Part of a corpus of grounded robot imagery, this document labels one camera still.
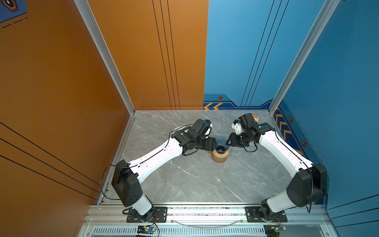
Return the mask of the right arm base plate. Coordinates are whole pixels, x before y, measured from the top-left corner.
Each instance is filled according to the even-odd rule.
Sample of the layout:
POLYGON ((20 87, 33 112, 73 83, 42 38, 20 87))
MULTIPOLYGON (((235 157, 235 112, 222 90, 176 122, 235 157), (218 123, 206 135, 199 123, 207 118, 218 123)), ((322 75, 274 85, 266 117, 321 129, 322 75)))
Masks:
POLYGON ((272 212, 266 206, 247 206, 245 207, 245 215, 249 223, 288 222, 287 215, 284 211, 272 212))

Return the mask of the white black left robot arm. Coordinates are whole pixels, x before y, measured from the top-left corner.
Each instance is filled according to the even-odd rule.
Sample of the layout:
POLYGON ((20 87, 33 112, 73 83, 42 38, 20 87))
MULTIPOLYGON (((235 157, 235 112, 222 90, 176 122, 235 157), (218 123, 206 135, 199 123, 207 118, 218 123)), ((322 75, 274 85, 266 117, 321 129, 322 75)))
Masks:
POLYGON ((197 119, 195 123, 179 127, 169 133, 168 139, 146 155, 115 165, 111 185, 125 207, 137 211, 144 221, 155 214, 153 203, 144 194, 141 183, 165 163, 179 156, 190 156, 199 150, 212 152, 217 141, 211 137, 212 123, 208 119, 197 119))

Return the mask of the blue glass ribbed dripper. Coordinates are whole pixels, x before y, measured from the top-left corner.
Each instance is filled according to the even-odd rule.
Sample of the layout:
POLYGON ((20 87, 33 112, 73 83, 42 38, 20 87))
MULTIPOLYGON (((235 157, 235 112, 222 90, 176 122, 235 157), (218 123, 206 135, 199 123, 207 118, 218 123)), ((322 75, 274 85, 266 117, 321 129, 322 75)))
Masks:
POLYGON ((230 148, 229 145, 227 144, 227 139, 225 138, 217 138, 217 147, 218 146, 223 146, 223 147, 226 147, 227 149, 230 148))

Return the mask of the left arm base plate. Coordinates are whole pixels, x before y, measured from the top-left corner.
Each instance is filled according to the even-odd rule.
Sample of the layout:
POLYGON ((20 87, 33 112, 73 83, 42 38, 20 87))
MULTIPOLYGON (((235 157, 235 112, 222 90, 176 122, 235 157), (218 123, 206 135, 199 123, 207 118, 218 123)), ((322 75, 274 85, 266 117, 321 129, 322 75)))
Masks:
POLYGON ((155 206, 153 210, 148 211, 145 215, 140 215, 135 209, 131 209, 127 214, 127 223, 165 223, 167 220, 168 207, 155 206))

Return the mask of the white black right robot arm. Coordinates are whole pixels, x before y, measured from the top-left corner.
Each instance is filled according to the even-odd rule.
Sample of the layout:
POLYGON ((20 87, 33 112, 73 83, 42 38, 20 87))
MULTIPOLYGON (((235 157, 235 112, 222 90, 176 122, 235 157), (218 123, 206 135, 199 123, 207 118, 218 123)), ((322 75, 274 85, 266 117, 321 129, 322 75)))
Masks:
POLYGON ((260 144, 270 151, 292 177, 287 188, 261 202, 260 217, 270 222, 284 210, 311 206, 314 201, 327 196, 327 169, 315 165, 290 147, 268 123, 259 124, 251 113, 244 114, 232 123, 234 132, 227 145, 246 149, 250 143, 260 144))

